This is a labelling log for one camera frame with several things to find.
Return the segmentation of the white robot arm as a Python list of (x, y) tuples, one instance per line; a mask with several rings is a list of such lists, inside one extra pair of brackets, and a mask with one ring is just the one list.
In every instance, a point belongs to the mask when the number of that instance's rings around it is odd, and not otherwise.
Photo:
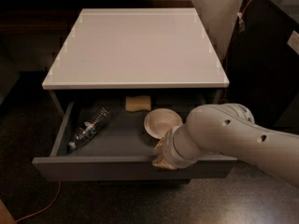
[(220, 153), (299, 187), (299, 135), (257, 125), (240, 104), (197, 106), (183, 125), (165, 134), (154, 153), (152, 164), (169, 170), (187, 168), (207, 153)]

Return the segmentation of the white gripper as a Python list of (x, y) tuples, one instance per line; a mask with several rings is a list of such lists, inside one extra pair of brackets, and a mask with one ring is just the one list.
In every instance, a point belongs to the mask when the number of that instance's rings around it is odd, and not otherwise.
[(153, 160), (153, 166), (167, 170), (187, 168), (199, 161), (198, 137), (187, 125), (176, 126), (153, 149), (154, 155), (161, 153), (164, 159)]

